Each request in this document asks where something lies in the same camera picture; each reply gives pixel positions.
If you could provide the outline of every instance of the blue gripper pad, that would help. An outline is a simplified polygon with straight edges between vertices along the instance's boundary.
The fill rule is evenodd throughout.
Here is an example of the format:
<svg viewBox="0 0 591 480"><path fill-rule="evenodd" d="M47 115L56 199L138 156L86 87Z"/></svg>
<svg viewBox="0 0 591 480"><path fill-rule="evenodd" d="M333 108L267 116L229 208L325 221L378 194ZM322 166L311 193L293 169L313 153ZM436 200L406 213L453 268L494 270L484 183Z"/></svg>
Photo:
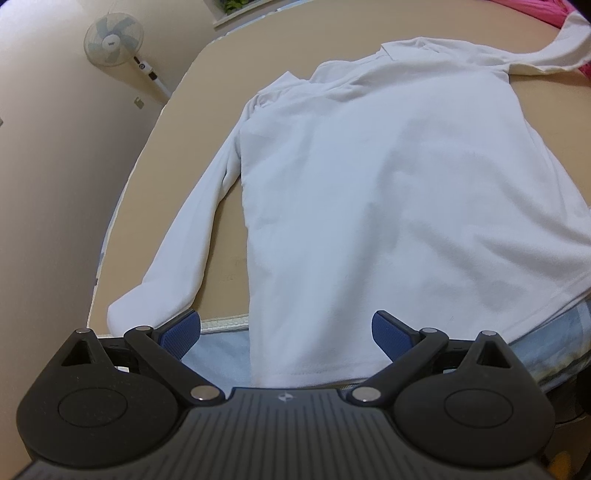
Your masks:
<svg viewBox="0 0 591 480"><path fill-rule="evenodd" d="M201 335L199 314L188 309L154 330L153 340L177 360L185 356Z"/></svg>
<svg viewBox="0 0 591 480"><path fill-rule="evenodd" d="M380 310L371 321L374 342L394 362L420 340L420 334L405 323Z"/></svg>

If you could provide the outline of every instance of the light blue bed sheet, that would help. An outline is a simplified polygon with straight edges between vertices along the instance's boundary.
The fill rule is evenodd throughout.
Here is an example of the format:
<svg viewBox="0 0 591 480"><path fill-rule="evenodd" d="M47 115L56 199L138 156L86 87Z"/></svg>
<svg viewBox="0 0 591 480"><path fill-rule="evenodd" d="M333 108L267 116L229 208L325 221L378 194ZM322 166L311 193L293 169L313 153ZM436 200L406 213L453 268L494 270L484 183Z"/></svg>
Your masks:
<svg viewBox="0 0 591 480"><path fill-rule="evenodd" d="M558 387L591 364L590 310L587 297L511 344L542 390ZM251 386L248 330L202 335L183 363L226 395L232 387Z"/></svg>

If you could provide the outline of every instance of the white shirt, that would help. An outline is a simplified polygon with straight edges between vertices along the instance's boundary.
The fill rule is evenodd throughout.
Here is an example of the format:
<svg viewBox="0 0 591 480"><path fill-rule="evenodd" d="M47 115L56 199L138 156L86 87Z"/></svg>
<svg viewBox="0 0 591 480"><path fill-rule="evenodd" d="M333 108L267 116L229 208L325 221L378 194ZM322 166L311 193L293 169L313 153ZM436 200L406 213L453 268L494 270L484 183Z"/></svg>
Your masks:
<svg viewBox="0 0 591 480"><path fill-rule="evenodd" d="M366 378L387 310L451 338L528 333L591 288L591 216L508 73L573 70L591 28L513 54L415 38L261 90L187 198L114 335L190 305L217 204L242 175L255 386Z"/></svg>

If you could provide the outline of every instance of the logo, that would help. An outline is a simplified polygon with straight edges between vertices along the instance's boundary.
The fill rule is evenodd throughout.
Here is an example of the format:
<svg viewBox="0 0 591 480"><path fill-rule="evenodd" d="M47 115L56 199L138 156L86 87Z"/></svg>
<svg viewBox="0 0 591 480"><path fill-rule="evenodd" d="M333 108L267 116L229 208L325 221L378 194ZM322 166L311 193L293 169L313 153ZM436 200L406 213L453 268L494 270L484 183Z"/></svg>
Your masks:
<svg viewBox="0 0 591 480"><path fill-rule="evenodd" d="M287 403L290 400L293 400L295 397L288 392L283 392L281 395L278 395L277 398L279 398L279 400L281 400L283 403Z"/></svg>

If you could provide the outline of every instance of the fan pole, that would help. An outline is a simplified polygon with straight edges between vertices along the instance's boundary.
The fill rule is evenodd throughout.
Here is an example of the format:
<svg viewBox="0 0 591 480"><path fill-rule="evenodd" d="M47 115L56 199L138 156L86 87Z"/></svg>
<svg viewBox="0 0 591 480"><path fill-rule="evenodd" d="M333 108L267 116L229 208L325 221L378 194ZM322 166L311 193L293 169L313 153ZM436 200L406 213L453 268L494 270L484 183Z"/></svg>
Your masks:
<svg viewBox="0 0 591 480"><path fill-rule="evenodd" d="M160 79L158 78L158 75L156 75L156 72L150 66L150 64L148 64L144 60L141 60L137 55L134 56L134 60L138 64L139 69L143 73L145 73L148 77L150 77L150 80L152 80L154 82L154 84L156 85L156 87L158 87L158 89L164 94L164 96L167 99L170 99L170 97L172 96L172 93L170 93L170 90L168 90L165 87L165 85L160 81Z"/></svg>

